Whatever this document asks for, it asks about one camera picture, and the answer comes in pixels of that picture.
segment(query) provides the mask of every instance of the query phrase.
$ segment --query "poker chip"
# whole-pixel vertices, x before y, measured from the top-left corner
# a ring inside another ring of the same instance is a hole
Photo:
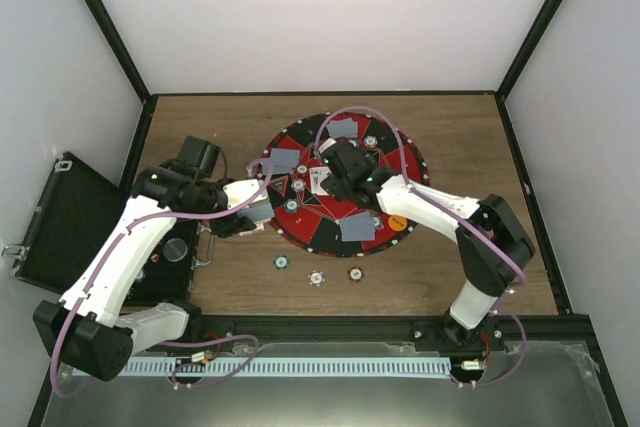
[[[367,147],[375,147],[378,145],[378,139],[376,139],[373,135],[367,135],[364,138],[364,145]]]
[[[324,274],[319,270],[313,270],[309,274],[309,285],[320,287],[324,284]]]
[[[291,183],[291,187],[293,188],[293,190],[295,190],[296,192],[302,192],[305,188],[305,183],[304,180],[302,179],[296,179]]]
[[[389,217],[389,227],[396,232],[402,232],[408,225],[409,222],[404,217],[400,217],[399,215]]]
[[[362,271],[362,269],[359,269],[358,267],[353,267],[352,269],[349,269],[349,280],[351,280],[352,282],[360,282],[363,278],[364,278],[364,272]]]
[[[296,199],[287,200],[284,204],[284,210],[288,214],[295,214],[300,208],[300,203]]]
[[[289,257],[286,255],[279,255],[273,261],[273,265],[275,265],[278,270],[284,270],[289,267]]]
[[[384,227],[382,224],[382,218],[379,215],[371,214],[371,222],[373,222],[373,226],[376,230],[380,230]]]

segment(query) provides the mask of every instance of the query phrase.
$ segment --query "black case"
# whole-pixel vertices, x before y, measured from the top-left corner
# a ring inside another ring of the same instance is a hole
[[[62,294],[86,270],[120,219],[128,195],[70,152],[51,170],[22,242],[24,260],[12,269],[16,278]],[[156,305],[188,300],[198,224],[178,222],[163,241],[180,237],[189,252],[180,262],[147,262],[145,278],[135,282],[125,305]]]
[[[111,182],[65,152],[51,170],[13,275],[59,294],[85,271],[111,234],[125,204]]]

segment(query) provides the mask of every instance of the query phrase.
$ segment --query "robotic arm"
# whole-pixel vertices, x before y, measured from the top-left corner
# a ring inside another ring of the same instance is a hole
[[[420,192],[485,232],[521,268],[535,249],[506,201],[496,195],[484,200],[457,197],[431,187],[405,182],[381,167],[346,140],[327,139],[320,154],[331,170],[322,187],[337,200],[352,200],[360,208],[400,215],[433,229],[458,244],[467,280],[447,312],[445,333],[458,346],[470,339],[491,307],[515,279],[515,272],[493,251],[449,215],[427,203]]]
[[[221,212],[245,202],[259,190],[258,180],[223,178],[206,182],[218,152],[215,145],[188,137],[176,159],[139,175],[120,221],[89,268],[57,304],[43,301],[36,309],[34,322],[49,355],[78,299],[82,303],[62,343],[60,360],[101,380],[116,377],[131,355],[153,345],[179,338],[199,340],[200,309],[187,302],[161,303],[122,317],[119,313],[154,246],[175,224],[171,212]],[[504,199],[495,195],[484,200],[457,197],[418,183],[407,184],[401,174],[381,167],[366,151],[346,140],[328,139],[320,152],[332,173],[322,187],[337,200],[351,200],[363,209],[409,218],[458,244],[467,281],[445,315],[444,332],[454,345],[465,346],[515,273],[467,229],[414,192],[492,232],[492,242],[523,267],[533,256],[533,244]],[[268,195],[263,192],[247,208],[267,201]],[[268,220],[252,221],[238,215],[241,212],[210,221],[212,234],[228,237],[251,233],[262,230]],[[148,220],[129,232],[127,227],[134,220],[157,213],[168,215]],[[113,240],[122,235],[113,248]],[[113,252],[99,269],[110,249]]]
[[[176,218],[153,218],[131,231],[128,226],[149,214],[220,212],[252,197],[261,181],[227,178],[204,181],[213,173],[218,152],[215,145],[188,137],[176,159],[146,169],[138,176],[118,224],[89,268],[57,304],[43,301],[33,315],[49,355],[71,306],[80,298],[83,300],[62,345],[60,360],[104,381],[118,375],[131,355],[183,337],[190,324],[193,333],[198,334],[200,309],[187,302],[161,303],[120,317],[136,276]],[[267,201],[267,193],[263,192],[247,208]],[[262,223],[268,220],[254,222],[238,214],[211,220],[212,235],[228,237],[262,230]],[[123,234],[113,248],[114,240]],[[109,254],[107,260],[99,268],[105,254]]]

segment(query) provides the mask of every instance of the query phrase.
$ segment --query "wooden board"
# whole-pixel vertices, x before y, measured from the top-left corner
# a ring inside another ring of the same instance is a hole
[[[350,105],[383,111],[424,155],[432,186],[510,203],[529,234],[533,228],[492,96],[185,96],[158,101],[139,170],[173,158],[187,135],[222,146],[229,175],[246,176],[283,128],[311,114]],[[216,168],[215,175],[221,172]],[[267,225],[264,233],[216,239],[213,264],[196,271],[192,301],[211,314],[439,315],[464,283],[457,247],[419,226],[398,245],[358,259],[336,259],[295,247]],[[206,252],[207,238],[199,252]],[[278,271],[279,254],[291,259]],[[347,271],[361,267],[353,283]],[[307,276],[321,270],[326,282],[311,287]],[[539,255],[527,266],[528,285],[505,302],[518,314],[556,314]]]

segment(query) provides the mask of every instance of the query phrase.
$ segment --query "black edge trim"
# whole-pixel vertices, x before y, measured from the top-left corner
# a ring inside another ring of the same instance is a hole
[[[522,157],[522,152],[520,151],[520,146],[518,145],[518,140],[513,130],[513,125],[511,124],[511,119],[509,118],[507,106],[504,102],[498,100],[497,95],[496,104],[498,105],[498,113],[500,114],[502,127],[507,137],[509,150],[511,150],[513,163],[516,167],[516,172],[518,173],[518,179],[520,180],[522,193],[524,195],[525,202],[527,203],[529,215],[531,216],[533,230],[538,239],[540,256],[542,257],[542,261],[544,262],[544,266],[547,271],[547,277],[549,278],[549,283],[551,284],[551,292],[553,293],[553,298],[556,302],[558,313],[562,315],[572,314],[573,309],[571,307],[571,301],[569,300],[569,294],[567,293],[564,281],[562,280],[562,274],[560,273],[560,268],[558,267],[558,261],[556,260],[556,256],[553,252],[553,247],[551,246],[549,233],[547,232],[547,228],[544,225],[544,220],[542,219],[542,214],[540,213],[540,206],[538,205],[536,195],[531,185],[531,179],[529,178],[529,173],[527,172],[527,167],[524,163],[524,158]]]
[[[144,84],[138,69],[133,63],[133,59],[131,55],[129,55],[129,51],[127,50],[116,26],[114,25],[109,13],[107,12],[106,7],[102,3],[102,0],[84,0],[89,7],[89,10],[93,14],[93,18],[98,23],[100,30],[107,39],[111,50],[115,54],[118,62],[120,62],[120,66],[124,73],[129,78],[129,82],[133,86],[133,89],[138,94],[138,97],[142,102],[146,102],[150,98],[149,90]]]
[[[31,417],[29,417],[29,423],[27,427],[40,427],[44,422],[44,416],[49,408],[49,399],[51,398],[51,381],[49,380],[49,369],[44,376],[42,387],[36,398],[36,403],[31,411]]]
[[[542,4],[538,15],[527,33],[527,36],[524,38],[524,42],[522,42],[522,45],[513,59],[504,80],[498,88],[498,98],[506,99],[509,96],[509,93],[518,81],[520,74],[522,74],[531,54],[533,54],[533,51],[538,45],[538,42],[540,42],[544,32],[547,30],[547,27],[551,23],[558,7],[562,4],[562,1],[563,0],[545,0]]]
[[[336,90],[336,91],[300,91],[300,92],[185,92],[158,94],[161,97],[295,97],[295,96],[358,96],[358,95],[495,95],[494,90]]]
[[[503,340],[520,340],[518,326],[509,317],[498,317],[498,325],[503,334]],[[589,356],[598,364],[598,381],[604,394],[611,419],[616,427],[628,427],[627,420],[620,399],[609,375],[609,369],[602,356],[598,339],[591,325],[588,315],[565,316],[523,316],[520,317],[527,339],[550,341],[582,341],[586,344]]]
[[[149,133],[149,127],[151,127],[151,120],[153,119],[153,114],[156,110],[157,104],[158,96],[152,95],[149,102],[146,102],[142,106],[138,126],[136,127],[135,134],[133,134],[131,149],[129,149],[129,155],[127,156],[127,161],[124,164],[124,169],[122,171],[122,177],[120,178],[120,190],[126,196],[129,195],[133,181],[136,178],[138,164],[140,163],[144,143],[147,140],[147,134]]]
[[[441,316],[297,316],[203,315],[204,330],[225,327],[234,334],[253,334],[263,343],[273,342],[405,342],[416,322],[439,322]],[[519,316],[529,340],[593,342],[588,315]],[[507,340],[520,338],[508,316],[495,317]]]

